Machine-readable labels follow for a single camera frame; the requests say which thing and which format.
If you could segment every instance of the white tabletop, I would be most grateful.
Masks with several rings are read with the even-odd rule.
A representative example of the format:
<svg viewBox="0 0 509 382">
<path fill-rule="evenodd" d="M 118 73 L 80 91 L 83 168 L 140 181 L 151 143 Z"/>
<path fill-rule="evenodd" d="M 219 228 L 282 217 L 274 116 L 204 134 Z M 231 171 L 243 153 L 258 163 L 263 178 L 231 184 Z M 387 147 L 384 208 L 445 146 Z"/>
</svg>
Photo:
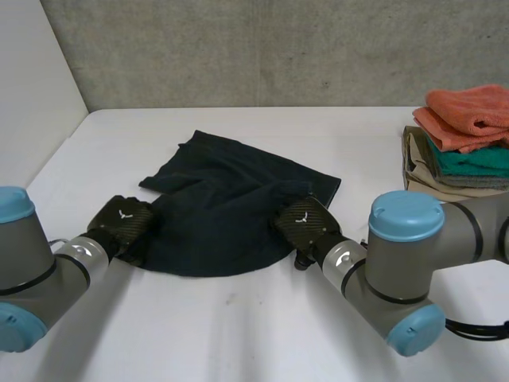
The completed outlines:
<svg viewBox="0 0 509 382">
<path fill-rule="evenodd" d="M 412 107 L 112 110 L 89 115 L 29 187 L 49 239 L 79 235 L 115 194 L 138 187 L 195 129 L 238 139 L 343 182 L 331 211 L 362 239 L 371 202 L 401 189 Z M 430 297 L 450 318 L 509 318 L 509 268 L 439 271 Z M 509 343 L 450 333 L 403 358 L 321 275 L 293 257 L 229 278 L 186 279 L 115 260 L 30 351 L 0 354 L 2 381 L 503 381 Z"/>
</svg>

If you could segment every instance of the folded cloth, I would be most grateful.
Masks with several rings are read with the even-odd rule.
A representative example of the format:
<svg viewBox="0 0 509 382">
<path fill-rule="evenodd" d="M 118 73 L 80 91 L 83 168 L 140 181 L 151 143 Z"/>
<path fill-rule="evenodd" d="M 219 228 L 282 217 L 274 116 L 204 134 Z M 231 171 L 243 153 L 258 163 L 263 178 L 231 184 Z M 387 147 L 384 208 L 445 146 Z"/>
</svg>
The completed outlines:
<svg viewBox="0 0 509 382">
<path fill-rule="evenodd" d="M 432 90 L 426 104 L 455 130 L 476 136 L 509 130 L 509 89 L 484 85 L 459 92 Z"/>
<path fill-rule="evenodd" d="M 443 174 L 441 167 L 438 164 L 436 153 L 448 154 L 449 152 L 440 152 L 423 129 L 419 127 L 406 127 L 406 129 L 408 129 L 414 136 L 422 157 L 436 181 L 444 185 L 452 185 L 461 188 L 500 189 L 503 191 L 509 191 L 509 178 L 485 175 L 470 176 Z M 460 156 L 471 155 L 454 153 Z"/>
<path fill-rule="evenodd" d="M 196 131 L 140 183 L 163 193 L 161 230 L 143 247 L 142 267 L 183 276 L 237 275 L 268 267 L 292 248 L 270 220 L 313 193 L 326 206 L 341 180 L 277 155 Z"/>
<path fill-rule="evenodd" d="M 488 146 L 507 146 L 509 142 L 509 131 L 484 136 L 462 133 L 444 121 L 431 107 L 420 107 L 413 114 L 415 122 L 440 151 L 470 153 Z"/>
<path fill-rule="evenodd" d="M 470 189 L 441 184 L 426 162 L 431 154 L 426 136 L 418 127 L 406 127 L 402 138 L 403 177 L 410 191 L 428 193 L 441 201 L 459 201 L 468 197 L 487 197 L 504 193 L 502 189 Z"/>
<path fill-rule="evenodd" d="M 440 152 L 433 142 L 429 142 L 429 146 L 444 175 L 509 178 L 509 150 L 506 148 L 493 146 L 460 154 L 456 151 Z"/>
</svg>

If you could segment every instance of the beige cloth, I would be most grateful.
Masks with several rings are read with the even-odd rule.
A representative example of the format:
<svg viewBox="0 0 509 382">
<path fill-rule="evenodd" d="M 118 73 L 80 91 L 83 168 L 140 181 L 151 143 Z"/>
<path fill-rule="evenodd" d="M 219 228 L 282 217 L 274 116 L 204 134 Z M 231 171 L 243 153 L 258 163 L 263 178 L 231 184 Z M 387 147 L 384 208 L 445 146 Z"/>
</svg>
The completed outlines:
<svg viewBox="0 0 509 382">
<path fill-rule="evenodd" d="M 427 193 L 441 201 L 462 201 L 470 197 L 489 197 L 506 191 L 499 189 L 461 188 L 435 181 L 425 162 L 425 133 L 419 127 L 405 127 L 402 139 L 403 177 L 406 189 Z"/>
</svg>

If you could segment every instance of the white wall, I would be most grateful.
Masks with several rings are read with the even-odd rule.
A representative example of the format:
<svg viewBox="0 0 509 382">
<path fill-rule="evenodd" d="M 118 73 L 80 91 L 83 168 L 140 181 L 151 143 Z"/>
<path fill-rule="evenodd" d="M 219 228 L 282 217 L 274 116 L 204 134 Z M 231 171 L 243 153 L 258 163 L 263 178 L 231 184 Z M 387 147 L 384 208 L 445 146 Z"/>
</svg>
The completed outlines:
<svg viewBox="0 0 509 382">
<path fill-rule="evenodd" d="M 87 115 L 38 0 L 0 1 L 0 185 L 28 185 Z"/>
</svg>

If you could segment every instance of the black towel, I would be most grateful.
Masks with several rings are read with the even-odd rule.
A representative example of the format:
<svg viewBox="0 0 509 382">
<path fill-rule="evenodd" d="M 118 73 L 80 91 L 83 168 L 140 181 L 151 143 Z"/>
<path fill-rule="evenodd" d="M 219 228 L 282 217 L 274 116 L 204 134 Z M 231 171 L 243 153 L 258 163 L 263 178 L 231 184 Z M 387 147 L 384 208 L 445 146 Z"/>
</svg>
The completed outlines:
<svg viewBox="0 0 509 382">
<path fill-rule="evenodd" d="M 140 183 L 161 229 L 142 246 L 142 267 L 183 276 L 229 276 L 268 267 L 292 248 L 270 220 L 314 194 L 329 206 L 341 180 L 240 142 L 196 131 Z"/>
</svg>

